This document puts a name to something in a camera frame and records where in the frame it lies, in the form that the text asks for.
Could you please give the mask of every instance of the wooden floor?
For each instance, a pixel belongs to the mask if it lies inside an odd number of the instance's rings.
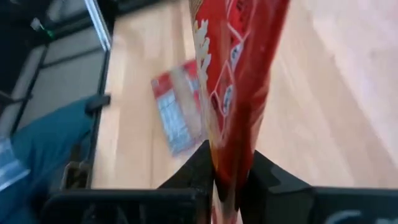
[[[398,187],[398,3],[292,1],[257,150],[313,185]],[[188,2],[117,20],[93,187],[155,188],[172,157],[150,80],[194,58]]]

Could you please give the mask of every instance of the blue fabric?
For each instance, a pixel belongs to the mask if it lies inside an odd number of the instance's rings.
[[[36,222],[29,200],[48,186],[52,173],[67,162],[72,147],[91,131],[93,120],[85,114],[90,99],[60,108],[12,136],[14,154],[30,169],[30,174],[0,192],[0,223]]]

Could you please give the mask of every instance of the red snack package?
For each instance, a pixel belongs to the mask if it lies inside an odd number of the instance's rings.
[[[269,69],[288,5],[289,0],[190,0],[201,105],[223,223],[234,222],[236,197],[252,165]]]

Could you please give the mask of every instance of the blue cloth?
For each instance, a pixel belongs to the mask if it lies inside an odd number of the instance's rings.
[[[90,133],[93,120],[85,114],[88,100],[76,101],[39,118],[11,137],[15,156],[30,174],[0,192],[0,223],[36,223],[30,199],[48,186],[55,170],[66,164],[72,147]]]

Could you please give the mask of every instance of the package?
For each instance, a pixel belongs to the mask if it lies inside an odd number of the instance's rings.
[[[0,192],[28,175],[20,161],[15,158],[8,138],[0,136]]]
[[[289,0],[190,0],[218,223],[236,220],[288,5]]]
[[[197,65],[194,60],[152,80],[157,107],[173,155],[203,142]]]

